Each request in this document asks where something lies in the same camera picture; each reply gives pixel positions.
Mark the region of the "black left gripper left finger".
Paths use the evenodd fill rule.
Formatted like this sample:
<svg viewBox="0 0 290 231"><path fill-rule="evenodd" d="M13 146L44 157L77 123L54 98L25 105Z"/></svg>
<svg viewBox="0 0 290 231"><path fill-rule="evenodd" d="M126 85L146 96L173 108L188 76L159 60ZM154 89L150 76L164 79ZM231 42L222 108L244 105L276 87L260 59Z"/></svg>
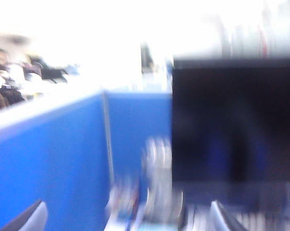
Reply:
<svg viewBox="0 0 290 231"><path fill-rule="evenodd" d="M48 208L44 201L36 200L22 213L0 228L1 231L44 231L48 220Z"/></svg>

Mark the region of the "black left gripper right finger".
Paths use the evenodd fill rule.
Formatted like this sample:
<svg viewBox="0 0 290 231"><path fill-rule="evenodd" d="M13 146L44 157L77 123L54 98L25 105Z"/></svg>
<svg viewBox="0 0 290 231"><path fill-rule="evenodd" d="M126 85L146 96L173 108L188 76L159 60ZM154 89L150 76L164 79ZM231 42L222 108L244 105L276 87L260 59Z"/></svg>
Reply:
<svg viewBox="0 0 290 231"><path fill-rule="evenodd" d="M219 201L215 200L211 202L210 207L210 230L246 231L247 229Z"/></svg>

